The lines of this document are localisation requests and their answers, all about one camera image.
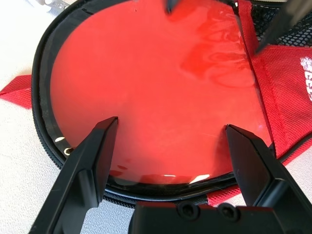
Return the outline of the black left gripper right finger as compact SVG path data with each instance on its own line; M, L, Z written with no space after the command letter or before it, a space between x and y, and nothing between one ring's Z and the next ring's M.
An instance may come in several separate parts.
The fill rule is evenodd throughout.
M264 141L234 125L225 131L233 173L246 205L272 208L283 219L311 219L310 201Z

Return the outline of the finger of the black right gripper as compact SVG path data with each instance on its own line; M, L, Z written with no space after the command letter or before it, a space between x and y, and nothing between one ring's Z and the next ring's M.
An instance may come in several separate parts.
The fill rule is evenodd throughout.
M165 1L165 10L168 14L172 13L175 7L178 5L180 0L166 0Z
M255 52L260 53L267 45L293 28L311 11L311 0L288 0L283 3L279 12L265 31L264 38L255 49Z

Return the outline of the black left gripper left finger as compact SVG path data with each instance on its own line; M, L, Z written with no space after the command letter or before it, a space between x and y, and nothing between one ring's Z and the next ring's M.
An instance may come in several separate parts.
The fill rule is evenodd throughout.
M30 232L79 234L86 213L103 200L118 118L99 122L66 160Z

